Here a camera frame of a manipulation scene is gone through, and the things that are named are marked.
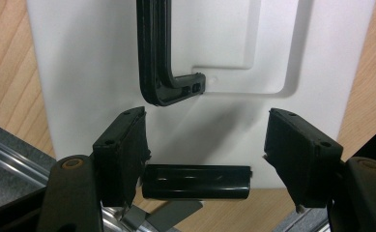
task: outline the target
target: hole in black part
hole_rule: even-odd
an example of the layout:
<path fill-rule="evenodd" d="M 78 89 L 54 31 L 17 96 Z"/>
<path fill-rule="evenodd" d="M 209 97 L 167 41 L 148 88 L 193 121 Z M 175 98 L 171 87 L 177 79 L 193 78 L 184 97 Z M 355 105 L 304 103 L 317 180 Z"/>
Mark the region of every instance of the hole in black part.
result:
<path fill-rule="evenodd" d="M 197 93 L 201 89 L 200 83 L 196 83 L 193 86 L 191 86 L 191 92 L 192 93 Z"/>
<path fill-rule="evenodd" d="M 61 228 L 59 228 L 58 230 L 58 232 L 74 232 L 74 231 L 76 231 L 76 225 L 72 223 L 65 224 L 61 226 Z"/>
<path fill-rule="evenodd" d="M 114 143 L 115 143 L 115 141 L 113 141 L 113 140 L 106 140 L 105 141 L 106 145 L 111 145 L 111 144 L 114 144 Z"/>
<path fill-rule="evenodd" d="M 330 144 L 328 142 L 321 142 L 320 144 L 325 146 L 325 147 L 331 147 L 332 146 L 332 144 Z"/>

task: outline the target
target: white plastic panel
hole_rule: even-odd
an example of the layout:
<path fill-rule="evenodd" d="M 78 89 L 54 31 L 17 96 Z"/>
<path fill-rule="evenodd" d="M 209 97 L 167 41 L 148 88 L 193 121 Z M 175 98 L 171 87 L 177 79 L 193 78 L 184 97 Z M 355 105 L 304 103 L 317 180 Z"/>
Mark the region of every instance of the white plastic panel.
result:
<path fill-rule="evenodd" d="M 201 9 L 195 16 L 191 15 L 195 5 L 184 4 L 188 1 L 174 1 L 173 26 L 185 24 L 189 31 L 194 28 L 184 20 L 192 21 L 195 16 L 212 13 L 216 19 L 209 19 L 209 23 L 221 20 L 213 6 L 225 14 L 229 9 L 237 12 L 237 17 L 229 16 L 234 18 L 232 21 L 247 20 L 246 25 L 237 25 L 237 33 L 231 33 L 229 28 L 224 31 L 222 25 L 215 30 L 239 36 L 241 46 L 230 43 L 230 39 L 220 45 L 224 41 L 217 34 L 203 42 L 210 50 L 199 49 L 199 43 L 184 41 L 194 35 L 185 37 L 182 27 L 179 32 L 175 29 L 174 73 L 200 70 L 210 81 L 208 91 L 168 107 L 155 107 L 143 100 L 139 90 L 135 1 L 28 0 L 57 159 L 91 154 L 92 144 L 119 113 L 145 105 L 151 163 L 251 165 L 253 188 L 282 187 L 275 170 L 262 159 L 269 109 L 296 112 L 332 138 L 337 137 L 374 0 L 281 1 L 288 12 L 297 8 L 295 18 L 283 15 L 288 27 L 283 26 L 282 32 L 292 34 L 290 41 L 278 35 L 279 26 L 269 31 L 278 22 L 270 21 L 272 26 L 263 24 L 267 18 L 280 15 L 278 0 L 262 0 L 259 11 L 255 0 L 209 0 L 203 4 L 212 8 Z M 241 15 L 246 8 L 254 14 Z M 186 18 L 178 19 L 176 15 L 183 17 L 182 14 Z M 194 25 L 204 27 L 203 23 Z M 253 26 L 257 31 L 248 33 L 247 29 Z M 263 30 L 277 36 L 264 37 L 267 34 Z M 245 38 L 256 41 L 244 43 Z M 281 40 L 283 46 L 269 48 L 268 44 Z M 250 64 L 253 46 L 254 59 Z M 264 55 L 258 56 L 259 50 Z M 281 51 L 277 63 L 273 57 Z M 259 67 L 256 74 L 249 75 L 245 83 L 236 81 L 245 79 L 241 74 L 229 74 L 249 73 L 255 67 Z M 224 87 L 218 85 L 223 81 L 230 82 Z"/>

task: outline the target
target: black clip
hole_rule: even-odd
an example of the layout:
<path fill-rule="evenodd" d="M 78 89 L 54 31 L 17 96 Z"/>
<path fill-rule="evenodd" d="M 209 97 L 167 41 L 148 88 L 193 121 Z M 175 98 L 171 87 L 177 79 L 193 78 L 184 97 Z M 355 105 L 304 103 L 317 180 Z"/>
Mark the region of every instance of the black clip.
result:
<path fill-rule="evenodd" d="M 146 102 L 167 106 L 203 94 L 204 74 L 172 74 L 171 1 L 137 0 L 136 11 L 139 84 Z"/>

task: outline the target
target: wooden surface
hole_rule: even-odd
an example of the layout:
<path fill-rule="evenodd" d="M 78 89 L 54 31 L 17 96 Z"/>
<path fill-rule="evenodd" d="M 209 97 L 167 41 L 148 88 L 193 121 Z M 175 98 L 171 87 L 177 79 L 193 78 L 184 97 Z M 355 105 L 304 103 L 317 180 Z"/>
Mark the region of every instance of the wooden surface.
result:
<path fill-rule="evenodd" d="M 0 127 L 54 156 L 25 1 L 0 0 Z M 376 133 L 376 7 L 338 141 L 345 159 Z M 152 211 L 158 201 L 135 202 Z M 183 231 L 270 231 L 294 209 L 285 189 L 254 189 L 246 201 L 206 202 Z"/>

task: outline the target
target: black bracket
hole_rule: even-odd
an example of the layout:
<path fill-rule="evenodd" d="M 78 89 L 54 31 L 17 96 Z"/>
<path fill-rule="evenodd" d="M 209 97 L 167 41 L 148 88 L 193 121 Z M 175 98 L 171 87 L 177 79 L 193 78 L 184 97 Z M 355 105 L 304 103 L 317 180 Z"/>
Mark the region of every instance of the black bracket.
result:
<path fill-rule="evenodd" d="M 146 102 L 167 106 L 203 94 L 204 74 L 172 74 L 171 1 L 137 0 L 136 11 L 139 83 Z"/>

